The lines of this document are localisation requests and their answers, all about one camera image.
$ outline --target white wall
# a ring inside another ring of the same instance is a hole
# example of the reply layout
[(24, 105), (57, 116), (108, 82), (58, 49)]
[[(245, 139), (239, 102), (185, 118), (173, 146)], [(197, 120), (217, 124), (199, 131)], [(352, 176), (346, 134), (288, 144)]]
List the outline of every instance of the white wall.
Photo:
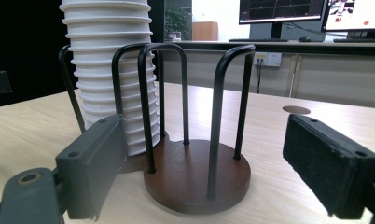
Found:
[(216, 21), (219, 40), (248, 38), (249, 25), (239, 25), (240, 0), (192, 0), (193, 21)]

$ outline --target table surface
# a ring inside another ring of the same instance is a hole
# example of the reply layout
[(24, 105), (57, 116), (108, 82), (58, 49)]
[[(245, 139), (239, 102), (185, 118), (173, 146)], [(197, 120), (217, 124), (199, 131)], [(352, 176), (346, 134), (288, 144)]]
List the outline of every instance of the table surface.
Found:
[[(189, 87), (190, 137), (209, 139), (212, 89)], [(166, 84), (166, 131), (171, 140), (183, 138), (181, 86)], [(220, 142), (234, 147), (241, 94), (225, 91)], [(252, 169), (243, 200), (224, 212), (193, 216), (172, 211), (151, 198), (142, 172), (118, 175), (97, 223), (369, 223), (329, 217), (311, 190), (283, 159), (286, 105), (311, 110), (335, 130), (375, 152), (375, 108), (336, 105), (250, 93), (242, 153)], [(55, 156), (80, 131), (66, 92), (0, 107), (0, 200), (13, 176), (35, 168), (55, 167)], [(66, 223), (93, 223), (69, 220)]]

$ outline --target monitor screen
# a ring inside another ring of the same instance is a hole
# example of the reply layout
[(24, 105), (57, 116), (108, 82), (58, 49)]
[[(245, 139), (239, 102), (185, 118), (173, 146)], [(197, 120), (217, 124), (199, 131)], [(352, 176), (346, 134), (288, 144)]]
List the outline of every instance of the monitor screen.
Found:
[(375, 31), (375, 0), (327, 0), (322, 30)]
[(240, 0), (240, 24), (320, 20), (325, 0)]

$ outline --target green plant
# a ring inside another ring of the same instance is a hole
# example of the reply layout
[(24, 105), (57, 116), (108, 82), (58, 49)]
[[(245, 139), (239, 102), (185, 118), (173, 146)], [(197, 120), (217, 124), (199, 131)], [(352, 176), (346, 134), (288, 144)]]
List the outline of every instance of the green plant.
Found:
[(184, 39), (187, 39), (189, 32), (188, 19), (191, 16), (184, 9), (179, 7), (166, 7), (165, 9), (165, 38), (169, 38), (170, 32), (181, 32)]

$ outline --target black monitor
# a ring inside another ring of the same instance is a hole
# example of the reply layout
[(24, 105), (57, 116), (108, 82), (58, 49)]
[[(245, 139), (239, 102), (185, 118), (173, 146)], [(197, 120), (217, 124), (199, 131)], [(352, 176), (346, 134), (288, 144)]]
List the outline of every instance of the black monitor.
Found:
[(318, 21), (325, 0), (240, 0), (239, 24), (271, 23), (271, 38), (281, 38), (284, 21)]
[(375, 0), (327, 0), (322, 31), (375, 38)]

